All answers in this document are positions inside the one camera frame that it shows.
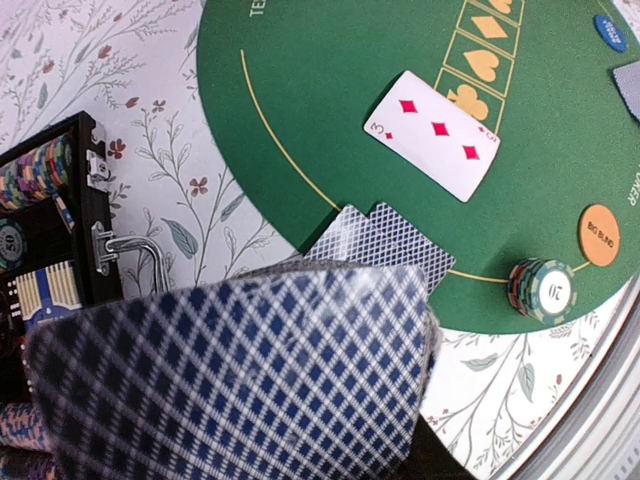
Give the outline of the blue backed playing card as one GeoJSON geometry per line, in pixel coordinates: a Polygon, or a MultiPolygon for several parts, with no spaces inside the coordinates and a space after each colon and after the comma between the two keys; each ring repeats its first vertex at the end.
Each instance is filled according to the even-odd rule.
{"type": "Polygon", "coordinates": [[[387,203],[378,203],[368,218],[422,268],[427,279],[427,294],[431,296],[455,265],[456,258],[428,239],[387,203]]]}

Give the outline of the grey card stack holder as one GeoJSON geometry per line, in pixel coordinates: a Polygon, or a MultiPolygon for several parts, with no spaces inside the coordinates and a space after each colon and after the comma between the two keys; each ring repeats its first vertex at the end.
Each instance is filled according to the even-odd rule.
{"type": "Polygon", "coordinates": [[[383,479],[437,330],[420,268],[310,262],[43,322],[27,357],[69,479],[383,479]]]}

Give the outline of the three of diamonds card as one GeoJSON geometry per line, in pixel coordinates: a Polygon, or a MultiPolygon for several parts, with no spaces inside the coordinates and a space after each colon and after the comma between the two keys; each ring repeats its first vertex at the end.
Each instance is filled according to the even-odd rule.
{"type": "Polygon", "coordinates": [[[476,192],[501,144],[409,70],[390,87],[363,129],[462,203],[476,192]]]}

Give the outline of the orange big blind button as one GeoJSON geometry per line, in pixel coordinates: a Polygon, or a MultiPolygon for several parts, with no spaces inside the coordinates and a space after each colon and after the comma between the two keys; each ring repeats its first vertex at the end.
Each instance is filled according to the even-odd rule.
{"type": "Polygon", "coordinates": [[[607,267],[620,250],[620,230],[612,211],[601,204],[587,207],[578,227],[579,244],[585,258],[593,265],[607,267]]]}

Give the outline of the blue small blind button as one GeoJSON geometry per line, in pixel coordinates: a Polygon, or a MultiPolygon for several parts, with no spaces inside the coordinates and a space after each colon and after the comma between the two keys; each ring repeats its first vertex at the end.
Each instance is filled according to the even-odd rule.
{"type": "Polygon", "coordinates": [[[603,42],[617,53],[625,53],[628,43],[620,28],[605,15],[594,16],[594,27],[603,42]]]}

